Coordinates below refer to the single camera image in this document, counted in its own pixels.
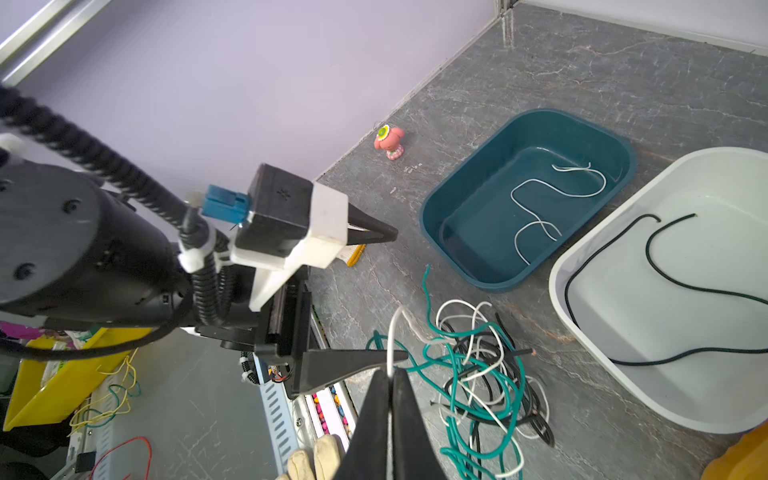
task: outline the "yellow container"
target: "yellow container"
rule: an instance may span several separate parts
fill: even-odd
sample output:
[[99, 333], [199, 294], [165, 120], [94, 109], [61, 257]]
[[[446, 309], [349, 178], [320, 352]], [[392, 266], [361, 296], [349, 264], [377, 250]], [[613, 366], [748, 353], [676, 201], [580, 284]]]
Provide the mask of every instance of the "yellow container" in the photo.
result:
[[[90, 349], [112, 346], [147, 335], [151, 329], [100, 329], [83, 346]], [[40, 338], [28, 346], [39, 349], [53, 348], [55, 340]], [[72, 360], [62, 366], [44, 387], [40, 387], [46, 362], [22, 360], [18, 368], [13, 396], [5, 414], [3, 431], [23, 425], [59, 423], [107, 378], [99, 372], [114, 371], [130, 352], [97, 359]]]
[[768, 423], [747, 433], [725, 455], [704, 470], [701, 480], [765, 480], [768, 478]]

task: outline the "baseboard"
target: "baseboard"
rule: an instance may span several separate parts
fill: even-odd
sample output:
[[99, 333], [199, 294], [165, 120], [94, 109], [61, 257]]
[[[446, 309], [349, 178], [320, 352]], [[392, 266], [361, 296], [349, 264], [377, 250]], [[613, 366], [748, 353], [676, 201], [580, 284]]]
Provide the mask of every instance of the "baseboard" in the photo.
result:
[[[427, 76], [426, 76], [426, 78], [424, 78], [424, 80], [420, 81], [420, 82], [419, 82], [419, 83], [418, 83], [418, 84], [417, 84], [417, 85], [416, 85], [416, 86], [415, 86], [415, 87], [414, 87], [414, 88], [413, 88], [413, 89], [412, 89], [410, 92], [408, 92], [408, 94], [407, 94], [405, 97], [403, 97], [401, 101], [397, 102], [397, 104], [396, 104], [396, 105], [395, 105], [395, 106], [392, 108], [392, 110], [391, 110], [391, 111], [389, 111], [389, 113], [388, 113], [388, 114], [387, 114], [387, 115], [384, 117], [384, 120], [386, 120], [386, 119], [387, 119], [387, 118], [389, 118], [389, 117], [392, 117], [392, 115], [393, 115], [393, 114], [394, 114], [396, 111], [398, 111], [398, 110], [399, 110], [399, 109], [400, 109], [400, 108], [401, 108], [401, 107], [402, 107], [404, 104], [406, 104], [406, 102], [407, 102], [408, 100], [410, 100], [411, 98], [413, 98], [413, 96], [414, 96], [414, 95], [416, 95], [417, 93], [419, 93], [419, 91], [420, 91], [422, 88], [424, 88], [424, 87], [425, 87], [425, 86], [426, 86], [426, 85], [427, 85], [427, 84], [428, 84], [430, 81], [432, 81], [432, 79], [433, 79], [433, 78], [437, 77], [437, 76], [440, 74], [440, 72], [441, 72], [441, 71], [445, 70], [445, 67], [447, 67], [448, 65], [450, 65], [450, 64], [451, 64], [451, 63], [452, 63], [452, 62], [453, 62], [453, 61], [454, 61], [456, 58], [458, 58], [458, 57], [459, 57], [459, 55], [461, 55], [462, 53], [464, 53], [464, 52], [466, 51], [466, 49], [467, 49], [467, 48], [469, 48], [470, 46], [472, 46], [472, 44], [473, 44], [473, 43], [475, 43], [475, 41], [476, 41], [478, 38], [482, 37], [482, 36], [483, 36], [483, 35], [484, 35], [484, 34], [485, 34], [485, 33], [486, 33], [488, 30], [490, 30], [490, 29], [491, 29], [491, 27], [492, 27], [493, 25], [495, 25], [495, 24], [496, 24], [496, 22], [498, 22], [498, 20], [499, 20], [500, 18], [501, 18], [500, 16], [496, 16], [496, 17], [492, 18], [492, 19], [491, 19], [491, 20], [490, 20], [490, 21], [489, 21], [487, 24], [485, 24], [485, 26], [484, 26], [484, 27], [483, 27], [483, 28], [482, 28], [482, 29], [481, 29], [481, 30], [480, 30], [480, 31], [479, 31], [477, 34], [475, 34], [475, 35], [474, 35], [472, 38], [470, 38], [470, 39], [469, 39], [469, 41], [468, 41], [468, 42], [467, 42], [467, 43], [466, 43], [466, 44], [465, 44], [463, 47], [461, 47], [461, 48], [460, 48], [460, 49], [459, 49], [459, 50], [458, 50], [456, 53], [454, 53], [454, 55], [452, 55], [450, 58], [447, 58], [447, 59], [446, 59], [444, 62], [442, 62], [440, 65], [438, 65], [438, 67], [437, 67], [435, 70], [433, 70], [432, 72], [430, 72], [430, 73], [429, 73], [429, 75], [427, 75]], [[318, 176], [317, 176], [317, 178], [315, 179], [315, 181], [319, 180], [319, 179], [320, 179], [320, 178], [321, 178], [323, 175], [327, 174], [327, 173], [328, 173], [328, 171], [329, 171], [331, 168], [335, 167], [335, 166], [336, 166], [336, 164], [338, 164], [338, 163], [341, 161], [341, 159], [342, 159], [342, 158], [344, 158], [344, 157], [346, 157], [347, 155], [349, 155], [349, 154], [350, 154], [350, 153], [351, 153], [353, 150], [355, 150], [355, 149], [356, 149], [356, 148], [357, 148], [357, 147], [358, 147], [358, 146], [359, 146], [359, 145], [360, 145], [362, 142], [364, 142], [364, 141], [366, 140], [366, 138], [368, 138], [368, 136], [369, 136], [371, 133], [373, 133], [374, 131], [377, 131], [377, 130], [379, 129], [379, 127], [381, 126], [381, 124], [382, 124], [382, 123], [384, 123], [384, 121], [380, 121], [380, 122], [379, 122], [379, 123], [377, 123], [377, 124], [376, 124], [376, 125], [375, 125], [375, 126], [372, 128], [372, 129], [370, 129], [370, 130], [369, 130], [369, 131], [368, 131], [368, 132], [367, 132], [365, 135], [363, 135], [363, 136], [362, 136], [362, 138], [360, 138], [360, 140], [359, 140], [359, 141], [358, 141], [356, 144], [354, 144], [354, 145], [353, 145], [353, 146], [352, 146], [352, 147], [351, 147], [349, 150], [347, 150], [346, 152], [344, 152], [344, 155], [342, 155], [341, 157], [339, 157], [339, 159], [338, 159], [338, 160], [336, 160], [336, 161], [335, 161], [335, 162], [333, 162], [333, 163], [332, 163], [332, 164], [331, 164], [331, 165], [330, 165], [328, 168], [326, 168], [325, 170], [323, 170], [323, 172], [322, 172], [320, 175], [318, 175]]]
[[623, 25], [625, 27], [639, 28], [640, 30], [648, 30], [663, 35], [670, 35], [673, 37], [685, 38], [686, 40], [701, 41], [710, 45], [717, 45], [719, 47], [731, 48], [733, 50], [745, 51], [747, 53], [762, 55], [768, 57], [768, 47], [760, 45], [754, 45], [745, 43], [743, 41], [729, 40], [727, 38], [713, 37], [712, 35], [705, 35], [696, 33], [693, 31], [682, 31], [674, 28], [665, 28], [657, 25], [650, 25], [641, 22], [632, 22], [629, 20], [623, 20], [620, 18], [613, 18], [606, 15], [600, 15], [593, 12], [585, 12], [577, 8], [563, 8], [560, 5], [554, 5], [548, 0], [521, 0], [520, 3], [527, 3], [529, 5], [535, 5], [537, 7], [549, 8], [551, 10], [557, 10], [558, 12], [570, 13], [573, 15], [579, 15], [581, 17], [594, 18], [595, 20], [601, 20], [603, 22], [615, 23]]

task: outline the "pink figurine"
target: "pink figurine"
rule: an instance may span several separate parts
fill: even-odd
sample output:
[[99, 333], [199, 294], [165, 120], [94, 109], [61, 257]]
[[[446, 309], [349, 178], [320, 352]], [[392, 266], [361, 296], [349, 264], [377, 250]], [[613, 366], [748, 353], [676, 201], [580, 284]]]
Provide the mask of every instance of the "pink figurine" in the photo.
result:
[[386, 157], [388, 159], [397, 160], [406, 151], [400, 144], [400, 139], [405, 137], [405, 135], [406, 133], [400, 128], [384, 125], [379, 129], [379, 133], [376, 134], [373, 146], [376, 150], [386, 150]]

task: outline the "beige glove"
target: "beige glove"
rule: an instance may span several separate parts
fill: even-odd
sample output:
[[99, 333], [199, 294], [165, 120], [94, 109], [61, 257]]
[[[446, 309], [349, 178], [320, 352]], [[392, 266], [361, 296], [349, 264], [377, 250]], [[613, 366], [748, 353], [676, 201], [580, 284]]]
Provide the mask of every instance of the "beige glove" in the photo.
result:
[[312, 472], [310, 456], [303, 450], [296, 450], [288, 458], [288, 475], [277, 480], [332, 480], [341, 463], [339, 444], [332, 435], [323, 435], [315, 442], [315, 474]]

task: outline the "yellow wire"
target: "yellow wire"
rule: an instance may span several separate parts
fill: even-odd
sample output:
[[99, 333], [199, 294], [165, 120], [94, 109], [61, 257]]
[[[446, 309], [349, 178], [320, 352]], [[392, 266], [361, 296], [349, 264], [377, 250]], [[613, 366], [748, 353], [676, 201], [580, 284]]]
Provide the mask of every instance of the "yellow wire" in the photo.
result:
[[[130, 354], [129, 356], [126, 356], [123, 359], [123, 362], [120, 364], [120, 367], [117, 370], [115, 370], [114, 372], [106, 373], [106, 372], [102, 372], [102, 371], [97, 370], [102, 375], [110, 376], [110, 375], [117, 375], [123, 369], [123, 367], [126, 367], [125, 374], [123, 375], [123, 379], [120, 382], [121, 386], [123, 384], [125, 384], [125, 380], [128, 377], [128, 374], [129, 373], [133, 373], [134, 382], [133, 382], [133, 384], [131, 384], [130, 387], [127, 387], [125, 389], [124, 394], [123, 394], [123, 399], [120, 402], [120, 404], [115, 409], [109, 410], [107, 412], [103, 412], [103, 413], [101, 413], [99, 415], [96, 415], [95, 417], [93, 417], [91, 419], [88, 419], [88, 420], [85, 420], [85, 421], [82, 421], [82, 422], [76, 422], [75, 420], [78, 419], [78, 418], [81, 418], [81, 415], [83, 415], [83, 412], [85, 412], [86, 410], [88, 410], [90, 408], [93, 408], [94, 405], [96, 405], [96, 404], [98, 404], [100, 402], [103, 402], [105, 399], [112, 398], [112, 394], [108, 393], [107, 395], [101, 397], [98, 400], [86, 403], [85, 405], [83, 405], [82, 407], [80, 407], [78, 410], [75, 411], [74, 415], [72, 416], [72, 420], [70, 420], [70, 422], [69, 422], [70, 427], [73, 428], [72, 433], [74, 433], [75, 431], [77, 431], [78, 429], [80, 429], [80, 428], [82, 428], [82, 427], [84, 427], [86, 425], [89, 425], [89, 424], [92, 425], [94, 423], [100, 422], [101, 420], [108, 419], [108, 418], [112, 417], [113, 415], [123, 415], [123, 414], [129, 413], [131, 411], [131, 403], [128, 401], [128, 392], [130, 390], [132, 390], [136, 386], [136, 383], [138, 381], [137, 380], [136, 368], [133, 365], [131, 365], [131, 362], [133, 361], [134, 357], [136, 356], [136, 352], [137, 351], [138, 351], [138, 349], [135, 349], [132, 352], [132, 354]], [[123, 408], [123, 406], [127, 406], [127, 409], [123, 410], [121, 412], [120, 409]]]

